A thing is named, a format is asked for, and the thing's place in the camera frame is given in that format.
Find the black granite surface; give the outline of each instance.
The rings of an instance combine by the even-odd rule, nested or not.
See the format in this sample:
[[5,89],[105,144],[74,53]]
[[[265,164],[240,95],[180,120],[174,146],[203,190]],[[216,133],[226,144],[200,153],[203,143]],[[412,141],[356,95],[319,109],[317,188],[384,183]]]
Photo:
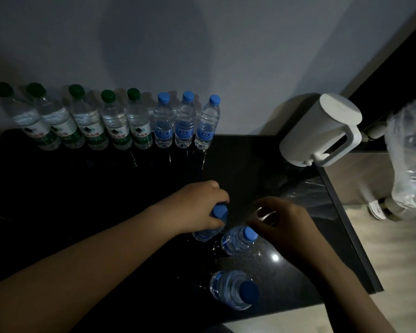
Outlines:
[[[99,152],[61,146],[44,152],[19,130],[6,131],[0,139],[0,217],[38,243],[27,264],[126,220],[187,183],[208,179],[230,194],[223,232],[245,224],[254,200],[267,195],[290,198],[307,208],[365,289],[382,290],[325,171],[285,162],[275,137],[215,136],[205,154],[193,146],[184,151],[175,145],[168,150],[154,145],[145,151],[109,147]],[[258,238],[242,255],[218,257],[212,251],[217,239],[204,245],[188,234],[172,239],[73,331],[196,331],[322,302],[306,276],[266,240]],[[10,244],[8,255],[17,254],[19,246]],[[6,262],[0,266],[13,271]],[[253,278],[260,289],[258,305],[234,311],[211,296],[211,274],[230,269]]]

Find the forearm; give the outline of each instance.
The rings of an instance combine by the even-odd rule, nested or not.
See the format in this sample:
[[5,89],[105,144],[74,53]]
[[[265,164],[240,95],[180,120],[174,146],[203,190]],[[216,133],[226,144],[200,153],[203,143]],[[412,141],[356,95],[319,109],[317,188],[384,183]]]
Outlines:
[[148,208],[3,280],[0,331],[67,332],[174,235]]
[[322,266],[313,282],[335,332],[394,333],[358,278],[340,259]]

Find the standing water bottle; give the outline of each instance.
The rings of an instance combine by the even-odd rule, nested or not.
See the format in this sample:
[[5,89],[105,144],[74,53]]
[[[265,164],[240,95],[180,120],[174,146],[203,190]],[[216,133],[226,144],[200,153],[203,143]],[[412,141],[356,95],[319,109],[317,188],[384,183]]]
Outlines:
[[127,94],[129,103],[126,108],[126,114],[128,115],[129,127],[134,136],[134,145],[141,150],[146,150],[153,145],[150,114],[148,109],[142,104],[138,89],[128,89]]
[[259,289],[253,280],[242,271],[219,271],[209,282],[211,294],[229,307],[237,310],[256,305]]
[[39,83],[30,83],[26,91],[35,98],[35,106],[42,119],[51,125],[66,147],[76,149],[85,144],[85,137],[77,123],[59,100],[47,95],[46,89]]
[[169,102],[169,95],[166,92],[159,93],[157,106],[154,109],[154,119],[156,121],[154,135],[157,146],[161,148],[171,146],[175,118],[174,109]]
[[174,139],[177,147],[188,148],[193,141],[193,127],[196,119],[196,108],[193,104],[194,93],[186,91],[177,109],[176,118],[176,138]]
[[111,90],[103,90],[101,99],[105,102],[101,117],[110,133],[114,147],[121,151],[127,150],[133,145],[133,139],[129,133],[125,110],[116,103],[116,94]]
[[203,107],[200,114],[200,123],[197,128],[194,144],[201,150],[208,149],[220,119],[220,97],[211,95],[209,102]]
[[60,139],[43,121],[36,108],[27,102],[17,100],[14,97],[14,89],[5,82],[0,82],[0,105],[41,150],[53,151],[61,145]]
[[106,136],[98,109],[85,95],[85,90],[81,85],[71,85],[69,92],[72,96],[71,113],[78,128],[85,136],[90,149],[94,151],[104,150],[110,142]]
[[247,251],[257,239],[256,232],[249,226],[237,226],[222,236],[220,246],[229,255]]
[[[215,205],[210,213],[210,216],[219,218],[225,224],[227,222],[227,216],[228,216],[227,206],[223,204]],[[196,231],[193,233],[193,236],[196,240],[200,242],[206,242],[210,240],[211,238],[213,238],[215,235],[217,235],[219,232],[221,232],[224,226],[225,225],[217,229],[206,229],[206,230]]]

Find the right hand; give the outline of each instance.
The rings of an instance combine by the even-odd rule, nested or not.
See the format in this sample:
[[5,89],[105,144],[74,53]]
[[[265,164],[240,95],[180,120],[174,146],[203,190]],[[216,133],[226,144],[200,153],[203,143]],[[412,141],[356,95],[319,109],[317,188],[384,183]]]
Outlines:
[[258,216],[275,213],[264,221],[249,220],[248,225],[305,274],[341,262],[304,207],[273,196],[261,198],[255,205],[262,207]]

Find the left hand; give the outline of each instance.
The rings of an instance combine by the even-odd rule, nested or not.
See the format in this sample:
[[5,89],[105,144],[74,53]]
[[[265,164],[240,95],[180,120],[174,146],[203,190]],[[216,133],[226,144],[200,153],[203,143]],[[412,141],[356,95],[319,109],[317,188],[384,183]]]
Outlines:
[[209,216],[217,202],[229,202],[229,196],[211,180],[188,184],[151,208],[176,234],[182,234],[223,226],[221,220]]

